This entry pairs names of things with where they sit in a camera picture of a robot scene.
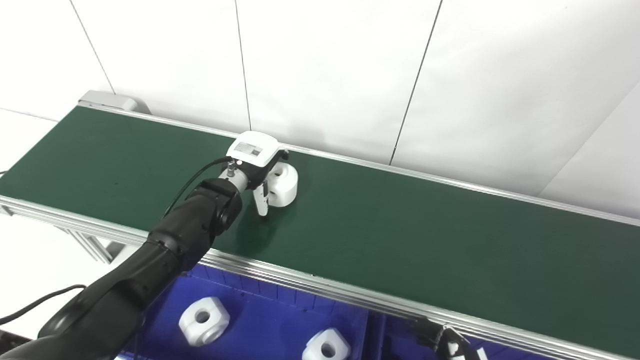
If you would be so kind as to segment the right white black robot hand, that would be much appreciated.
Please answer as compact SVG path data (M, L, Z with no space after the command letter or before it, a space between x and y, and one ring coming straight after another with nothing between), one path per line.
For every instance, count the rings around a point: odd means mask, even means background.
M432 350L439 360L480 360L471 342L449 325L420 317L411 322L416 342Z

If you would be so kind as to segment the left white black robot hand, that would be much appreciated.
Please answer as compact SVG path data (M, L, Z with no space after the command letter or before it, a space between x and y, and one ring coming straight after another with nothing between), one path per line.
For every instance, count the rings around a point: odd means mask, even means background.
M240 133L227 150L226 174L220 175L242 193L252 191L258 215L265 219L269 211L268 176L290 151L276 138L258 131Z

